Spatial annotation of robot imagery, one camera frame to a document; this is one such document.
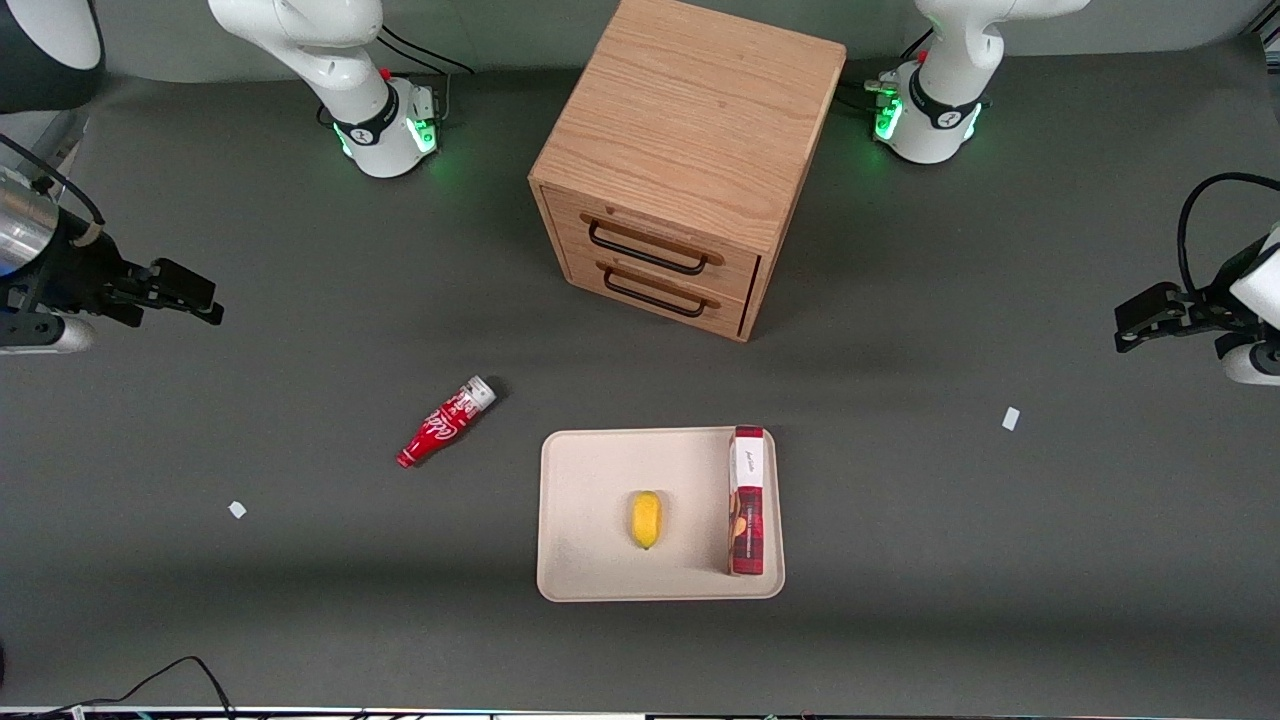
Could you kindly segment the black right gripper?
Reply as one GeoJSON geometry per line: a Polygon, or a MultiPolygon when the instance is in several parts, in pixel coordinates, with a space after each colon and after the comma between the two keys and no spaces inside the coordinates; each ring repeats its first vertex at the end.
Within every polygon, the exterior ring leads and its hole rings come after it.
{"type": "Polygon", "coordinates": [[[60,215],[47,258],[38,274],[44,283],[38,304],[60,313],[105,316],[131,328],[142,325],[146,309],[184,313],[210,325],[223,323],[225,309],[215,302],[216,284],[166,258],[143,265],[125,260],[114,240],[101,233],[77,246],[90,224],[76,215],[60,215]],[[148,295],[143,292],[148,274],[148,295]]]}

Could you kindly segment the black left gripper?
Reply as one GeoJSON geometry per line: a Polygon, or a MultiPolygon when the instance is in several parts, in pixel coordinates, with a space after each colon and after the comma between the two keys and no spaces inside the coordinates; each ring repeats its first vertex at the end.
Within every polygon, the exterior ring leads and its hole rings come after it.
{"type": "Polygon", "coordinates": [[[1215,278],[1196,286],[1190,275],[1187,242],[1183,242],[1183,284],[1187,293],[1172,282],[1158,282],[1115,307],[1115,348],[1126,354],[1152,340],[1221,332],[1217,346],[1268,343],[1271,324],[1258,311],[1251,310],[1231,292],[1231,286],[1248,272],[1261,268],[1271,252],[1267,238],[1258,238],[1229,258],[1215,278]],[[1190,320],[1187,323],[1189,307],[1190,320]]]}

